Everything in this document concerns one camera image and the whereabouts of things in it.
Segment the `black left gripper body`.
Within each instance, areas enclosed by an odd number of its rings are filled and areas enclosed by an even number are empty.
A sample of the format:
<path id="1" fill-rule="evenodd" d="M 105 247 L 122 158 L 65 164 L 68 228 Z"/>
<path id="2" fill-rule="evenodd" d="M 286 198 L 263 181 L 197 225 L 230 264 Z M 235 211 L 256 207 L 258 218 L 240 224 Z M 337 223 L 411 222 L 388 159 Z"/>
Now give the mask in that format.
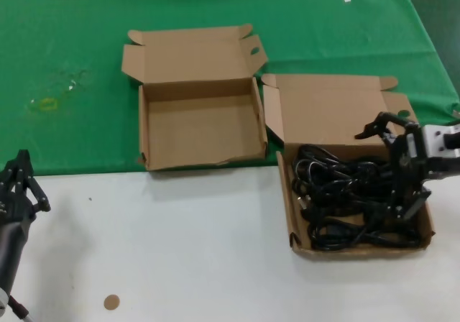
<path id="1" fill-rule="evenodd" d="M 29 229 L 35 219 L 34 205 L 27 197 L 27 188 L 1 187 L 1 229 L 13 226 Z"/>

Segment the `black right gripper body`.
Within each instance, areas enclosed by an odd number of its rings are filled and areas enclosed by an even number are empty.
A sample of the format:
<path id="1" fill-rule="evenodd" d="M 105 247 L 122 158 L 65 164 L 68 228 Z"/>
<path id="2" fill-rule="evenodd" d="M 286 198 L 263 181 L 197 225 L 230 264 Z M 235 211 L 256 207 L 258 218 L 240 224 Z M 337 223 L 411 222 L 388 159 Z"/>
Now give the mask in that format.
<path id="1" fill-rule="evenodd" d="M 423 186 L 427 177 L 427 157 L 421 126 L 410 124 L 409 129 L 395 136 L 390 146 L 391 195 L 408 196 L 413 191 L 429 190 Z"/>

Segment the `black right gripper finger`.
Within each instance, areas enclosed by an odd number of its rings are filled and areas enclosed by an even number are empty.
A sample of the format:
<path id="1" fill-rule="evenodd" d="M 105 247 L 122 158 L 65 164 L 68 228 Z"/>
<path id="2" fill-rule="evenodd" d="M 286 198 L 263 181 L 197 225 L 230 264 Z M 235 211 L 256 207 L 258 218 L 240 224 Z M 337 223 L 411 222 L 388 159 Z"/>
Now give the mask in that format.
<path id="1" fill-rule="evenodd" d="M 396 219 L 407 221 L 416 215 L 430 196 L 430 190 L 417 190 L 400 197 L 393 193 L 387 210 Z"/>
<path id="2" fill-rule="evenodd" d="M 410 128 L 409 120 L 390 112 L 380 112 L 375 120 L 366 124 L 363 132 L 356 134 L 354 138 L 367 139 L 377 135 L 383 141 L 385 146 L 391 146 L 395 141 L 396 136 L 387 127 L 389 123 L 396 124 L 404 130 Z"/>

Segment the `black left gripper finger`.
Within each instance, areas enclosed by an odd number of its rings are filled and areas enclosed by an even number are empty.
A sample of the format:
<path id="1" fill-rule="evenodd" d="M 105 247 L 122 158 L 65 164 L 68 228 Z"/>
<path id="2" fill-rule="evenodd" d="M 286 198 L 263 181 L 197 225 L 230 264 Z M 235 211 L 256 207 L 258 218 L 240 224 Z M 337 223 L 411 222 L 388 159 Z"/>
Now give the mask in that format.
<path id="1" fill-rule="evenodd" d="M 29 151 L 27 149 L 22 149 L 21 156 L 22 185 L 24 188 L 28 188 L 37 200 L 36 204 L 33 205 L 33 210 L 35 213 L 38 211 L 49 212 L 51 210 L 50 202 L 34 177 L 34 169 Z"/>
<path id="2" fill-rule="evenodd" d="M 21 169 L 22 151 L 18 151 L 17 156 L 9 160 L 1 171 L 1 191 L 7 191 L 11 185 L 17 181 L 17 174 Z"/>

